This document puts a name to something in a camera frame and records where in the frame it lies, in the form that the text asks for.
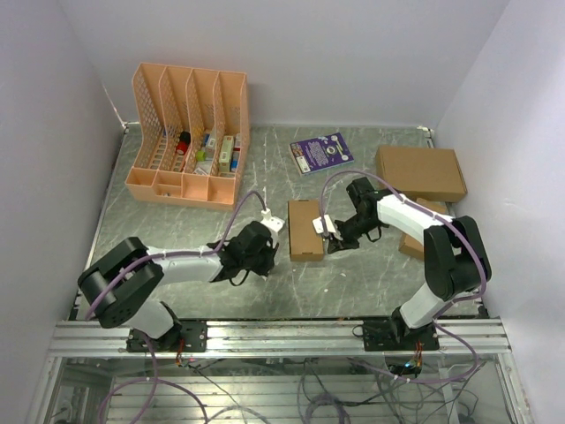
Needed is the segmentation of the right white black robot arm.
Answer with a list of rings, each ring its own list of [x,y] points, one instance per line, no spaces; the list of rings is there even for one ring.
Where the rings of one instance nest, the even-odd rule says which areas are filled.
[[[325,194],[320,195],[319,233],[328,241],[328,253],[357,249],[359,239],[371,231],[395,227],[424,248],[425,282],[394,310],[388,320],[390,342],[411,348],[422,329],[461,301],[483,295],[492,276],[491,266],[476,221],[435,212],[410,200],[391,185],[373,187],[367,175],[352,180],[346,192],[355,215],[332,221],[326,214]]]

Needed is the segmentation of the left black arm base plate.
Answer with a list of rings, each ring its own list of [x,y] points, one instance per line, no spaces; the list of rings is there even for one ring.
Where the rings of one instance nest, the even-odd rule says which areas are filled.
[[[207,323],[199,320],[181,320],[174,324],[164,336],[147,337],[154,352],[204,352],[207,349]],[[149,352],[146,337],[132,329],[126,340],[126,351]]]

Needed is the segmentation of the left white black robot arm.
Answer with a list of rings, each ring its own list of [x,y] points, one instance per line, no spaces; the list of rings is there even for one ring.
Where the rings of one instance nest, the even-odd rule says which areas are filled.
[[[251,273],[268,276],[283,226],[274,216],[262,218],[237,236],[195,252],[159,250],[129,237],[85,270],[78,286],[103,328],[130,328],[128,352],[202,352],[206,325],[179,319],[164,301],[153,299],[153,292],[167,284],[227,281],[239,286]]]

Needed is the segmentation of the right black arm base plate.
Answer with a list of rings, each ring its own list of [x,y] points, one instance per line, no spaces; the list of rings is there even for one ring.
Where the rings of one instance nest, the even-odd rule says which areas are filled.
[[[396,334],[389,319],[362,321],[352,329],[352,335],[362,339],[366,352],[437,351],[440,348],[432,324],[420,329],[409,329],[406,335]]]

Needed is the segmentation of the brown cardboard box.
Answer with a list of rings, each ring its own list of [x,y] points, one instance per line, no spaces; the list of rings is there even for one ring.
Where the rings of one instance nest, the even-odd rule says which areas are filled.
[[[313,226],[319,217],[317,200],[288,201],[290,260],[297,262],[322,261],[324,246]]]

